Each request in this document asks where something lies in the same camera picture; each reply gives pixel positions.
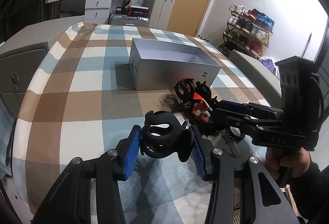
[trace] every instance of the hand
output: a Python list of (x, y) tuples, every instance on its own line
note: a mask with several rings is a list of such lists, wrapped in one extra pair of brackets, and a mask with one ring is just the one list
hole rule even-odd
[(308, 170), (310, 154), (304, 148), (301, 148), (298, 153), (287, 155), (277, 160), (273, 156), (272, 148), (267, 148), (264, 166), (275, 180), (279, 178), (278, 170), (281, 166), (293, 167), (292, 177), (298, 178)]

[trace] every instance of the black sleeve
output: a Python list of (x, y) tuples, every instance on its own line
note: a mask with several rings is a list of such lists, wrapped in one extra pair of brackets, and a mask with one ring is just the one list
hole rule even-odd
[(303, 218), (313, 219), (329, 195), (329, 175), (321, 173), (311, 161), (307, 172), (289, 180), (290, 190), (299, 213)]

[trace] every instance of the blue gripper pad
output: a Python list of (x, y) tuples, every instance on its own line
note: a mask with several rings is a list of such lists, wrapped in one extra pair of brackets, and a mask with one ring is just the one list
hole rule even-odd
[(127, 180), (131, 176), (135, 167), (137, 155), (139, 152), (140, 133), (141, 133), (140, 126), (134, 125), (126, 141), (126, 143), (130, 145), (128, 145), (127, 153), (125, 154), (125, 158), (124, 158), (124, 168), (123, 168), (122, 176), (124, 177), (125, 180)]
[(204, 180), (205, 176), (207, 174), (206, 167), (205, 167), (205, 158), (201, 151), (199, 142), (196, 139), (194, 140), (194, 143), (193, 143), (192, 155), (193, 155), (193, 160), (194, 160), (194, 163), (196, 166), (196, 171)]

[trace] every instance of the person's arm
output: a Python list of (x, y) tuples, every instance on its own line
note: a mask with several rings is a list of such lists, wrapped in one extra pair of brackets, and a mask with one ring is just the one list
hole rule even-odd
[(265, 167), (274, 179), (279, 177), (280, 166), (293, 167), (292, 178), (288, 182), (292, 196), (299, 213), (306, 219), (313, 219), (329, 195), (329, 177), (321, 173), (318, 165), (311, 161), (309, 152), (303, 148), (279, 161), (268, 148)]

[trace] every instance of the white suitcase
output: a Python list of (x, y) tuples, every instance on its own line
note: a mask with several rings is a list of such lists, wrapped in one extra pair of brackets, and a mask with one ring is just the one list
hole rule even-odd
[(175, 0), (146, 0), (150, 9), (150, 28), (166, 30)]

